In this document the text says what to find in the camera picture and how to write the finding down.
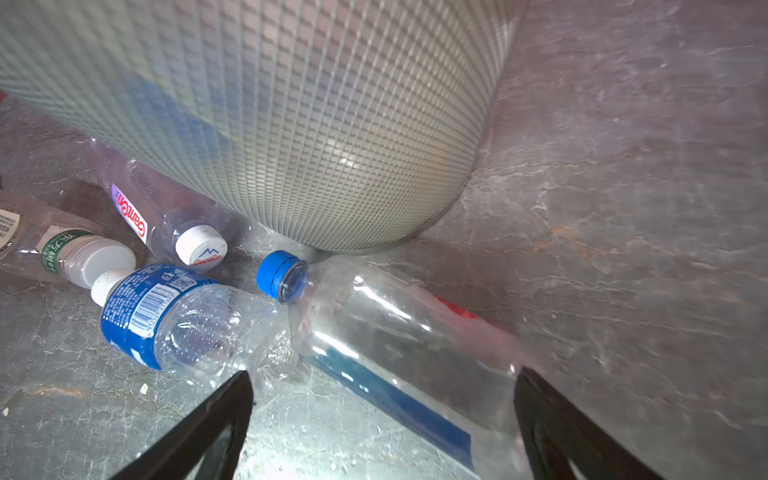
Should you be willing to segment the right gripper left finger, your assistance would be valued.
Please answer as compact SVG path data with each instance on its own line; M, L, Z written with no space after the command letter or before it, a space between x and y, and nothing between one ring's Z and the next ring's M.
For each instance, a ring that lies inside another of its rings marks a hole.
M208 396L116 479L231 479L254 406L250 376L239 371Z

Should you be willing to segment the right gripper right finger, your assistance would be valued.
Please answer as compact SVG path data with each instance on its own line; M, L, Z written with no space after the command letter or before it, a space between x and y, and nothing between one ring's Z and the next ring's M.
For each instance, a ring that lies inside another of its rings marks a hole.
M517 378L514 406L535 479L661 479L531 368Z

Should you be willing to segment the blue label bottle white cap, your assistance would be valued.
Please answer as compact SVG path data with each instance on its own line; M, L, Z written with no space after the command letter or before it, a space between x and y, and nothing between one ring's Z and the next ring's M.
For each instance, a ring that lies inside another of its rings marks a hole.
M278 396L298 363L276 303L189 269L110 270L91 288L105 340L152 370L213 391L248 373L258 404Z

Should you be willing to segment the green label small bottle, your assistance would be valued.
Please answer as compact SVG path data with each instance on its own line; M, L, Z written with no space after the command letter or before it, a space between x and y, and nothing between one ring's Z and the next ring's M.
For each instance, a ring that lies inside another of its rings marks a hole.
M90 289L111 270L132 271L136 256L124 244L85 229L50 226L26 251L30 260L22 272L38 281L67 281Z

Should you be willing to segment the purple label clear bottle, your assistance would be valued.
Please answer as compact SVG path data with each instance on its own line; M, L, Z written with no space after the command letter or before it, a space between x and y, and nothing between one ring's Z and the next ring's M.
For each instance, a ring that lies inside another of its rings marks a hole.
M118 214L155 257L198 272L224 260L221 205L94 138L85 153Z

